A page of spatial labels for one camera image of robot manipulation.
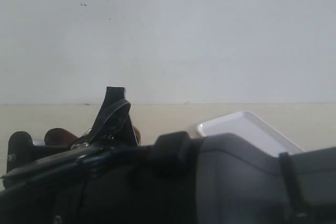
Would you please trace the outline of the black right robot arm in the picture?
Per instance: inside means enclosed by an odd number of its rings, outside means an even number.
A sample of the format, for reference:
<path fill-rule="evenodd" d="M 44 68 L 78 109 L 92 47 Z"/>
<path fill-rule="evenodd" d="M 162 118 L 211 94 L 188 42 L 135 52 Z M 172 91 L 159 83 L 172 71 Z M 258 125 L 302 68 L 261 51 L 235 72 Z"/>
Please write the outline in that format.
<path fill-rule="evenodd" d="M 142 146 L 125 89 L 90 131 L 8 141 L 1 223 L 335 223 L 335 148 L 271 156 L 234 134 Z"/>

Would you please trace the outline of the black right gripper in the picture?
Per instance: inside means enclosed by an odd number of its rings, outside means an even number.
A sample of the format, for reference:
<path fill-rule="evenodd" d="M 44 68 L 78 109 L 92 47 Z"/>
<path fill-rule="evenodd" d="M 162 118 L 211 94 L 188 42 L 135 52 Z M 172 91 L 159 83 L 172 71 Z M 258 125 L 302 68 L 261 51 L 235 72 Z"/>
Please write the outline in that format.
<path fill-rule="evenodd" d="M 68 151 L 6 174 L 1 223 L 193 223 L 194 149 L 137 147 L 130 108 L 124 87 L 107 87 L 86 140 L 120 148 Z"/>

